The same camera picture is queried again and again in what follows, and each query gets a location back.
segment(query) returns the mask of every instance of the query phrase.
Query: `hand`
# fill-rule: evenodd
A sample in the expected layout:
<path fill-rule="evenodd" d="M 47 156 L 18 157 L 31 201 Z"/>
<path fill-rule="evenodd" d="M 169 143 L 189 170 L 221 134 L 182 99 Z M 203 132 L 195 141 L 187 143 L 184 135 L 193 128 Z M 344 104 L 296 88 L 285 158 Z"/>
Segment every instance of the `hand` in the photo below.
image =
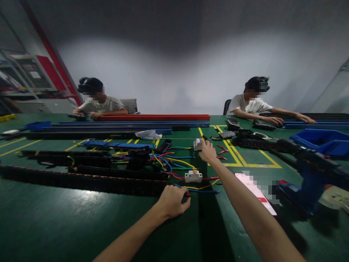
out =
<path fill-rule="evenodd" d="M 302 120 L 303 122 L 306 122 L 308 124 L 316 124 L 316 121 L 314 119 L 311 119 L 310 117 L 302 114 L 297 114 L 297 119 Z"/>
<path fill-rule="evenodd" d="M 284 124 L 284 120 L 282 118 L 277 118 L 277 117 L 265 116 L 262 118 L 262 120 L 264 122 L 273 124 L 274 126 L 277 126 L 277 127 L 282 127 L 282 125 Z"/>
<path fill-rule="evenodd" d="M 96 120 L 97 118 L 99 118 L 100 116 L 103 116 L 102 112 L 94 112 L 90 114 L 90 118 L 92 118 L 93 120 Z"/>
<path fill-rule="evenodd" d="M 217 153 L 213 143 L 210 143 L 208 140 L 202 140 L 202 151 L 199 153 L 199 156 L 207 163 L 217 160 Z"/>
<path fill-rule="evenodd" d="M 165 216 L 165 219 L 175 218 L 190 207 L 190 197 L 182 204 L 183 196 L 188 194 L 187 187 L 167 185 L 154 208 Z"/>

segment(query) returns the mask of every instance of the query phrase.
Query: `red metal rail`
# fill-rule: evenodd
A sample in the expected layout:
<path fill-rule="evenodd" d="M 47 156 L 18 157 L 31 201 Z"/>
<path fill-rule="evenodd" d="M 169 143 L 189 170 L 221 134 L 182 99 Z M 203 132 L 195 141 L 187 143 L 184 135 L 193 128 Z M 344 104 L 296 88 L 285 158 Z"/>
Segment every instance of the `red metal rail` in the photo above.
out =
<path fill-rule="evenodd" d="M 97 121 L 195 121 L 210 120 L 210 115 L 110 115 L 101 116 Z"/>

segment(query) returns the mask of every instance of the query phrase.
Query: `white paper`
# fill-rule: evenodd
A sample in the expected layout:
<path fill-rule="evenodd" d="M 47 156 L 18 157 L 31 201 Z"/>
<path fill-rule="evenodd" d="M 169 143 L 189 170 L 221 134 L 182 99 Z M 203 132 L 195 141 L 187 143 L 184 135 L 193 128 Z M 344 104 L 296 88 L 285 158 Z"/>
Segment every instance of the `white paper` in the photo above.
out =
<path fill-rule="evenodd" d="M 36 72 L 36 71 L 30 71 L 29 73 L 32 75 L 33 78 L 41 78 L 41 76 L 39 75 L 39 73 Z"/>
<path fill-rule="evenodd" d="M 272 215 L 276 215 L 275 210 L 265 198 L 262 191 L 254 184 L 253 180 L 251 180 L 249 176 L 241 173 L 236 173 L 235 175 L 262 202 L 262 204 Z"/>
<path fill-rule="evenodd" d="M 159 135 L 155 132 L 155 129 L 145 130 L 138 133 L 135 133 L 136 137 L 141 139 L 160 139 L 163 135 Z"/>

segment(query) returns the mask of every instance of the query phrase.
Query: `white t-shirt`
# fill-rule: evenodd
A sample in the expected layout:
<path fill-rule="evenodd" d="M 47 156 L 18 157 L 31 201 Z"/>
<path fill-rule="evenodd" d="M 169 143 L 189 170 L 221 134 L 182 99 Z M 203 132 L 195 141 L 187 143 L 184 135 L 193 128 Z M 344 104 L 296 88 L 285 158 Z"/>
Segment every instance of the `white t-shirt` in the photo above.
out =
<path fill-rule="evenodd" d="M 240 109 L 243 112 L 255 114 L 268 111 L 272 108 L 272 106 L 268 105 L 266 102 L 258 98 L 256 98 L 256 100 L 250 100 L 249 103 L 246 104 L 244 94 L 241 94 L 233 97 L 226 114 L 233 115 L 233 110 L 235 109 Z"/>
<path fill-rule="evenodd" d="M 112 96 L 107 96 L 106 101 L 103 104 L 98 101 L 89 98 L 89 100 L 79 106 L 79 109 L 84 112 L 106 112 L 106 111 L 117 111 L 124 107 L 123 103 Z"/>

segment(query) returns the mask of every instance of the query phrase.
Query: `forearm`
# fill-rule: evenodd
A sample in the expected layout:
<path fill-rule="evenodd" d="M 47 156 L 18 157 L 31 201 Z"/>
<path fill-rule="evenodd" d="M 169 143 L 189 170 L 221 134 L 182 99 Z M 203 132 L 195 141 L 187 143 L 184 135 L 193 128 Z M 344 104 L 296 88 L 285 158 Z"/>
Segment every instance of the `forearm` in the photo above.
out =
<path fill-rule="evenodd" d="M 277 107 L 273 107 L 269 111 L 271 113 L 289 115 L 289 116 L 293 116 L 293 117 L 297 117 L 297 115 L 298 115 L 298 113 L 296 113 L 296 112 L 288 111 L 288 110 L 285 110 L 285 109 L 282 109 L 282 108 L 277 108 Z"/>
<path fill-rule="evenodd" d="M 234 115 L 239 118 L 246 118 L 246 119 L 259 119 L 259 120 L 263 119 L 263 117 L 260 115 L 255 115 L 255 114 L 247 113 L 244 111 L 234 112 Z"/>
<path fill-rule="evenodd" d="M 103 112 L 103 116 L 107 116 L 107 115 L 127 115 L 127 114 L 128 114 L 128 111 L 125 108 L 123 108 L 121 110 Z"/>
<path fill-rule="evenodd" d="M 264 261 L 304 261 L 258 198 L 219 160 L 210 162 L 244 229 Z"/>
<path fill-rule="evenodd" d="M 137 253 L 144 241 L 157 229 L 166 217 L 161 215 L 161 210 L 157 210 L 157 206 L 153 206 L 140 220 L 132 227 L 112 242 L 94 262 L 131 261 Z"/>

